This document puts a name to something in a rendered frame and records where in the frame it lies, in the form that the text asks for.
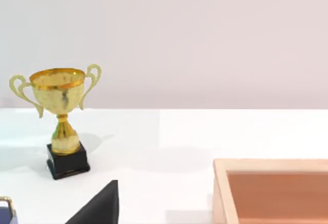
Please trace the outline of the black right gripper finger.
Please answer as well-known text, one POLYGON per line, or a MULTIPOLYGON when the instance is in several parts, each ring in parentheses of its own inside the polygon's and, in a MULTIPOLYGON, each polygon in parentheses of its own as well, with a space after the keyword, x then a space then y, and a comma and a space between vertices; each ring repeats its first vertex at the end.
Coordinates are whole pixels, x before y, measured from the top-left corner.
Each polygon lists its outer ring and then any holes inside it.
POLYGON ((118 224, 118 221, 118 180, 112 180, 65 224, 118 224))

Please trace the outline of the gold trophy with black base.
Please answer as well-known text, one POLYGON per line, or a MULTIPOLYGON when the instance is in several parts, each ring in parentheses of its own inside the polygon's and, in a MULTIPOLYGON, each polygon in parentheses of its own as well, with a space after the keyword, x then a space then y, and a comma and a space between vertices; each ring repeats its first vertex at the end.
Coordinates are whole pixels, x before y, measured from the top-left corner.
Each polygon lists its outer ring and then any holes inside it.
POLYGON ((76 107, 84 109, 84 100, 97 85, 101 74, 101 67, 91 64, 86 71, 52 68, 33 73, 29 79, 22 75, 9 79, 11 91, 32 104, 39 117, 45 110, 57 117, 51 143, 47 145, 47 165, 55 180, 90 170, 87 151, 69 124, 68 114, 76 107))

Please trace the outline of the blue object with gold trim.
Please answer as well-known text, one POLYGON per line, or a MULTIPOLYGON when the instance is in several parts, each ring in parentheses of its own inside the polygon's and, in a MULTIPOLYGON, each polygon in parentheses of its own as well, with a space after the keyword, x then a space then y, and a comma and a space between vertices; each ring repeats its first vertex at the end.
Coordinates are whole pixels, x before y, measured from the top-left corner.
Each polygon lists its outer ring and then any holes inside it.
POLYGON ((8 196, 0 196, 0 224, 18 224, 12 199, 8 196))

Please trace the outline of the shallow salmon-coloured box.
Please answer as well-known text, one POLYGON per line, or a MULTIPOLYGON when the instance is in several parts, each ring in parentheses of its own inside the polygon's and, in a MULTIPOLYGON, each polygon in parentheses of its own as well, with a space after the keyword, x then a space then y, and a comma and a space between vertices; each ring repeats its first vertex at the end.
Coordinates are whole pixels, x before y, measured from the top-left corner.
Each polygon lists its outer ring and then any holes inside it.
POLYGON ((215 159, 213 224, 328 224, 328 159, 215 159))

